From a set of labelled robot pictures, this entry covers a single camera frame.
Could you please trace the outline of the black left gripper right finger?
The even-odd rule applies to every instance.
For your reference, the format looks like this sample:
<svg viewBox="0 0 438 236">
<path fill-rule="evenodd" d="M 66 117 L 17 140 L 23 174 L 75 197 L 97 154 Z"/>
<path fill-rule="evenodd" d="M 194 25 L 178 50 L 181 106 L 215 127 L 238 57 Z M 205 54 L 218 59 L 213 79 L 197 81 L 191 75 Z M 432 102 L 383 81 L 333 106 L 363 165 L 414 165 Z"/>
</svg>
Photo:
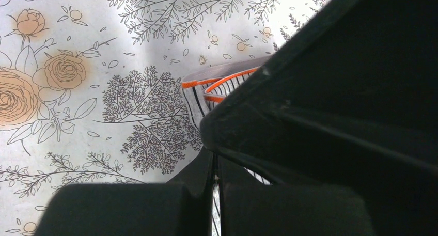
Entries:
<svg viewBox="0 0 438 236">
<path fill-rule="evenodd" d="M 362 198 L 335 185 L 262 184 L 217 157 L 222 235 L 374 235 Z"/>
</svg>

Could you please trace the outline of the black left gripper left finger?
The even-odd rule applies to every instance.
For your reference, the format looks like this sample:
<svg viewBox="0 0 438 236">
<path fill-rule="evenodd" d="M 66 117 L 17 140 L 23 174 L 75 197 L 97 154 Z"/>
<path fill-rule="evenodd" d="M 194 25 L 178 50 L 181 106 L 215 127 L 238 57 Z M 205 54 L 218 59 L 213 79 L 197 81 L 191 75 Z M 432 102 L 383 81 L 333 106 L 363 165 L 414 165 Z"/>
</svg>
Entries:
<svg viewBox="0 0 438 236">
<path fill-rule="evenodd" d="M 213 153 L 166 183 L 75 184 L 50 201 L 36 235 L 210 235 Z"/>
</svg>

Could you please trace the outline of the floral table cloth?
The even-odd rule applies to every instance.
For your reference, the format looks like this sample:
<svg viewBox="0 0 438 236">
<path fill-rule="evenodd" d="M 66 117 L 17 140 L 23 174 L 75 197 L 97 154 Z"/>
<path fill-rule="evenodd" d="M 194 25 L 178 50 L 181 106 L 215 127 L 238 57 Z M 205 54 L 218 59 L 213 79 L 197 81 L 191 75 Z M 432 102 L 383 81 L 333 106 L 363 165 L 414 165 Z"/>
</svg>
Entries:
<svg viewBox="0 0 438 236">
<path fill-rule="evenodd" d="M 330 0 L 1 0 L 1 235 L 79 183 L 166 182 L 201 149 L 180 91 L 274 54 Z"/>
</svg>

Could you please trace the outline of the grey striped underwear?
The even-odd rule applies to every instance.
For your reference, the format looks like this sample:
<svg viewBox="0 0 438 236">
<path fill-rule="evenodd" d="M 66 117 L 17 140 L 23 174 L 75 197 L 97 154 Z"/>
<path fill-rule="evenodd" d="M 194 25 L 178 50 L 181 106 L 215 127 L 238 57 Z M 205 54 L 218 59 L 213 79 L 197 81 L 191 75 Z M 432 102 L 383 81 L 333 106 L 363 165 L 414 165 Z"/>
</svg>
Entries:
<svg viewBox="0 0 438 236">
<path fill-rule="evenodd" d="M 241 86 L 269 57 L 201 69 L 181 81 L 181 94 L 195 129 L 205 116 Z"/>
</svg>

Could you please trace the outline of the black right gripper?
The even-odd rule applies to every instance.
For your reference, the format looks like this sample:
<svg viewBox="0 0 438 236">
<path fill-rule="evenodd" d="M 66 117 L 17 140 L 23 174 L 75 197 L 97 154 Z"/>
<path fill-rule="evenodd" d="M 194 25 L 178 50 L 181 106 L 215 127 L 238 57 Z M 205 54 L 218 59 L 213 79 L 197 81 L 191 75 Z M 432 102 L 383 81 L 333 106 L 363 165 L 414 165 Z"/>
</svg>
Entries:
<svg viewBox="0 0 438 236">
<path fill-rule="evenodd" d="M 437 0 L 331 0 L 200 129 L 262 184 L 352 190 L 374 235 L 437 235 Z"/>
</svg>

